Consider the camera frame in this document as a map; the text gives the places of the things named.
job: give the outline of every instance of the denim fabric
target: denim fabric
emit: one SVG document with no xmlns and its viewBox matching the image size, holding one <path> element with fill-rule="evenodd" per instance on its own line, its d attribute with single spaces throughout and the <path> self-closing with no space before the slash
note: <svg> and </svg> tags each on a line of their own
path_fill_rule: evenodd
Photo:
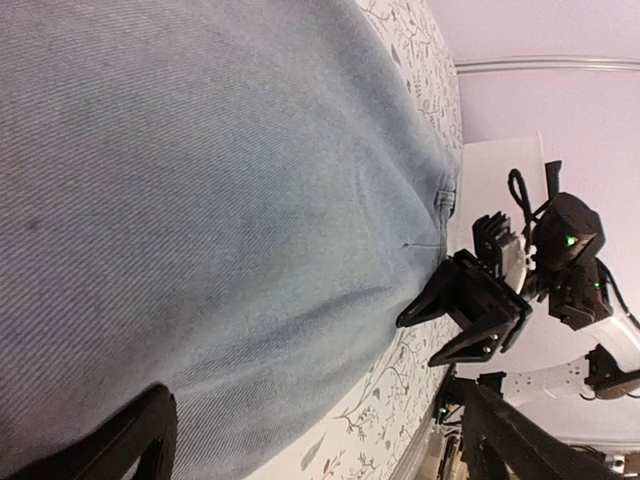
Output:
<svg viewBox="0 0 640 480">
<path fill-rule="evenodd" d="M 238 479 L 384 352 L 456 165 L 350 0 L 9 0 L 0 475 L 154 382 Z"/>
</svg>

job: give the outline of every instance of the floral pattern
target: floral pattern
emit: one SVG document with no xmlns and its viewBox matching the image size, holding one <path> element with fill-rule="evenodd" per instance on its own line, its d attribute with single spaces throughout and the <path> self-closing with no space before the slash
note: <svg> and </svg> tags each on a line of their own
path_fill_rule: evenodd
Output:
<svg viewBox="0 0 640 480">
<path fill-rule="evenodd" d="M 388 47 L 418 110 L 459 160 L 456 71 L 426 1 L 355 1 Z M 447 318 L 398 330 L 387 352 L 333 411 L 250 478 L 390 478 L 445 372 L 427 362 L 456 333 Z"/>
</svg>

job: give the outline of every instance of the blue denim cloth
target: blue denim cloth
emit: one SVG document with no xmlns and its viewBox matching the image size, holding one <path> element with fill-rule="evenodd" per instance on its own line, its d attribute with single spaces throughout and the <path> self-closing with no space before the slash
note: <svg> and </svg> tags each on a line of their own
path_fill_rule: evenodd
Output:
<svg viewBox="0 0 640 480">
<path fill-rule="evenodd" d="M 237 479 L 385 351 L 456 165 L 350 0 L 9 0 L 0 475 L 154 382 Z"/>
</svg>

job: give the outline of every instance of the wall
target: wall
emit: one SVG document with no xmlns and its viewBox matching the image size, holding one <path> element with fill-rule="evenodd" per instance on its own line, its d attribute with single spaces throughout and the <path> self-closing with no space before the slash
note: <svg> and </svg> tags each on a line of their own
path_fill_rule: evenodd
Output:
<svg viewBox="0 0 640 480">
<path fill-rule="evenodd" d="M 432 0 L 454 59 L 512 55 L 640 58 L 640 3 Z M 539 130 L 548 160 L 563 159 L 562 187 L 601 215 L 601 257 L 640 311 L 640 73 L 522 71 L 460 78 L 465 142 Z M 517 346 L 484 370 L 528 370 L 570 361 L 593 346 L 538 307 Z M 640 444 L 640 400 L 579 397 L 522 407 L 565 439 Z"/>
</svg>

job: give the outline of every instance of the wall molding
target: wall molding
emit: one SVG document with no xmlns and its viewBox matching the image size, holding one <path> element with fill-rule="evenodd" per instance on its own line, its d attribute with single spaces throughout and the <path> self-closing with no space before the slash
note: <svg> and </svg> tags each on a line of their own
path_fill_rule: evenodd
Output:
<svg viewBox="0 0 640 480">
<path fill-rule="evenodd" d="M 522 70 L 591 70 L 640 72 L 640 58 L 607 58 L 581 55 L 539 55 L 481 58 L 455 62 L 458 75 Z"/>
</svg>

